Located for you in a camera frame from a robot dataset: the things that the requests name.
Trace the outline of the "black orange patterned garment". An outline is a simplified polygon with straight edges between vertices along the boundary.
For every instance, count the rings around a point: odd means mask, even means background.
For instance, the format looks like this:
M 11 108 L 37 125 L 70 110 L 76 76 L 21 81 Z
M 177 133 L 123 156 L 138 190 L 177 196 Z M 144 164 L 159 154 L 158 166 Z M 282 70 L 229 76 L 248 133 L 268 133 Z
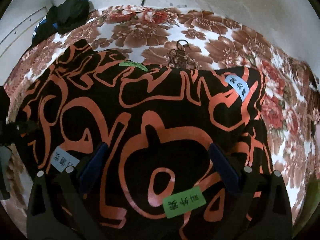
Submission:
M 254 171 L 272 172 L 258 69 L 121 67 L 119 51 L 71 45 L 27 90 L 17 149 L 35 179 L 59 146 L 79 160 L 107 144 L 97 185 L 84 195 L 106 239 L 218 239 L 225 189 L 209 157 L 215 144 Z M 244 102 L 225 82 L 247 82 Z M 199 186 L 206 204 L 167 218 L 163 199 Z

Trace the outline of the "dark clothes pile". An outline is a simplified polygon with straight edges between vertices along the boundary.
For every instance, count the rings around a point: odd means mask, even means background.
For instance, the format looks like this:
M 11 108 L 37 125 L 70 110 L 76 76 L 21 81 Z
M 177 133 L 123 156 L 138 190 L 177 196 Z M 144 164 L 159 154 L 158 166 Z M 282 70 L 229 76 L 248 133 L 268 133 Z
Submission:
M 33 32 L 31 47 L 34 47 L 55 33 L 65 34 L 87 22 L 89 0 L 65 0 L 59 6 L 52 6 L 40 20 Z

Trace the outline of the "blue paper label left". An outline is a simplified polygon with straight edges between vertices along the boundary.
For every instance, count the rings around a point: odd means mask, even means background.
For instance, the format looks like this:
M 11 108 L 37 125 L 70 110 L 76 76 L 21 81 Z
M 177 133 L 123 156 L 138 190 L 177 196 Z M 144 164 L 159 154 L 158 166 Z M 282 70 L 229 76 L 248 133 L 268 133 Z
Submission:
M 67 153 L 59 146 L 57 146 L 57 148 L 53 151 L 52 157 L 50 159 L 50 164 L 60 173 L 69 166 L 76 167 L 79 162 L 79 159 Z

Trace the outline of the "blue paper label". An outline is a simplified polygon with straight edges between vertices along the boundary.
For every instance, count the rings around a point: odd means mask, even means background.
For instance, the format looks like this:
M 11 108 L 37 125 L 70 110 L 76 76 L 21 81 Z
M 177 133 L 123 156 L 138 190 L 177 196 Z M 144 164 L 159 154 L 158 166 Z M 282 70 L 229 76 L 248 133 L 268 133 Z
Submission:
M 79 162 L 79 159 L 67 153 L 59 146 L 57 146 L 57 148 L 53 151 L 52 157 L 50 159 L 50 164 L 60 173 L 69 166 L 76 167 Z
M 227 75 L 225 78 L 225 82 L 228 83 L 240 96 L 242 102 L 244 102 L 245 98 L 249 93 L 249 86 L 246 81 L 236 75 Z

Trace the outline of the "green paper label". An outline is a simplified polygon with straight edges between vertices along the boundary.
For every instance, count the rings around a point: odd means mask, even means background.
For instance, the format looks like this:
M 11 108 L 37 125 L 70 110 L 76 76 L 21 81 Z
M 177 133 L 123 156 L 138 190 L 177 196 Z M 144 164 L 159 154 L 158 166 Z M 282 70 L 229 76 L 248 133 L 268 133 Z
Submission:
M 167 218 L 174 218 L 193 211 L 206 204 L 199 186 L 182 191 L 163 199 L 163 209 Z

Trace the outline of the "blue paper label right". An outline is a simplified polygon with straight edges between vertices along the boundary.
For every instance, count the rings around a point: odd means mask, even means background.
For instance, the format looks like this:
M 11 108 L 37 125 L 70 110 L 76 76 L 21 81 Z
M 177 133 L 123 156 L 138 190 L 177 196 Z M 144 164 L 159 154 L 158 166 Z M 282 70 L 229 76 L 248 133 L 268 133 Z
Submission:
M 225 82 L 228 83 L 240 96 L 242 102 L 244 102 L 245 98 L 249 93 L 249 86 L 246 81 L 236 75 L 227 75 L 225 78 Z

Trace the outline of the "green label far edge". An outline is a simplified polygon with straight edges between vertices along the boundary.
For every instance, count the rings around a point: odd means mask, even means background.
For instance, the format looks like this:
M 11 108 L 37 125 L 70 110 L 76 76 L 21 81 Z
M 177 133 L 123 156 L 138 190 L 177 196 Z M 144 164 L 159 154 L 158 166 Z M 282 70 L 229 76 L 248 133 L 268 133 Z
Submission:
M 137 62 L 132 62 L 132 61 L 121 61 L 119 63 L 119 66 L 121 67 L 135 67 L 135 68 L 139 68 L 145 72 L 148 72 L 148 68 L 146 66 L 144 66 L 141 63 L 137 63 Z

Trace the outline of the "floral brown white bedspread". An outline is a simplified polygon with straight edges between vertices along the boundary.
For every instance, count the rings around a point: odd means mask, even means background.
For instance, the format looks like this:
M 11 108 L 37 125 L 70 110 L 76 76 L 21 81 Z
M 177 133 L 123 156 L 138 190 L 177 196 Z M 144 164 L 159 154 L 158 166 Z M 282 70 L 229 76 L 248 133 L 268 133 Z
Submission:
M 263 120 L 273 166 L 284 177 L 293 232 L 319 215 L 319 80 L 307 63 L 285 54 L 257 31 L 211 11 L 120 5 L 94 10 L 87 22 L 53 34 L 22 53 L 4 88 L 16 119 L 27 88 L 71 44 L 84 39 L 97 51 L 115 49 L 129 60 L 171 65 L 178 46 L 188 68 L 257 67 L 267 76 Z

